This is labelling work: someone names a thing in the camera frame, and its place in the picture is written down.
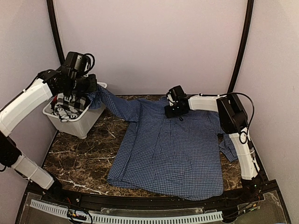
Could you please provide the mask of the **white plastic bin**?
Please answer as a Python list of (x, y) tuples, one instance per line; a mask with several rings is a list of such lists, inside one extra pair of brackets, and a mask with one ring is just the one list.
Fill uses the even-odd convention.
[(87, 137), (88, 132), (106, 108), (102, 102), (96, 101), (93, 92), (79, 93), (75, 95), (83, 94), (90, 99), (91, 103), (77, 119), (61, 122), (58, 116), (52, 114), (50, 106), (51, 101), (43, 108), (43, 114), (48, 117), (58, 131), (76, 136), (80, 139), (85, 139)]

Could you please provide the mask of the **blue checked long sleeve shirt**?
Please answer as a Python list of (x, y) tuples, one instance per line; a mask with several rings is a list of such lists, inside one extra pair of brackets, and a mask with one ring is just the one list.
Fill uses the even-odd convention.
[(220, 155), (237, 160), (235, 147), (223, 134), (219, 115), (212, 111), (190, 111), (182, 118), (168, 118), (166, 98), (156, 101), (126, 100), (102, 86), (89, 93), (90, 108), (101, 105), (129, 126), (109, 171), (113, 186), (144, 189), (204, 200), (224, 191)]

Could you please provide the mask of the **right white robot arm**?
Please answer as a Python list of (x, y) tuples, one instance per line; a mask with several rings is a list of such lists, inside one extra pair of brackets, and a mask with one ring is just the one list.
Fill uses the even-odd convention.
[(217, 112), (222, 130), (229, 135), (238, 156), (243, 180), (251, 181), (260, 170), (256, 161), (255, 148), (249, 135), (247, 113), (237, 93), (223, 95), (194, 95), (169, 91), (169, 105), (165, 107), (168, 118), (181, 117), (189, 111)]

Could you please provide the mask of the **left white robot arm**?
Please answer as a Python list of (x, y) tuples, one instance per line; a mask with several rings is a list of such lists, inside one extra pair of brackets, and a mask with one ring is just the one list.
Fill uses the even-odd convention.
[(66, 193), (57, 185), (58, 181), (19, 150), (9, 137), (12, 131), (39, 105), (59, 93), (84, 93), (97, 90), (94, 74), (79, 75), (76, 72), (63, 74), (57, 70), (40, 72), (30, 87), (23, 90), (0, 110), (0, 163), (12, 168), (29, 181), (33, 181), (55, 203), (63, 203)]

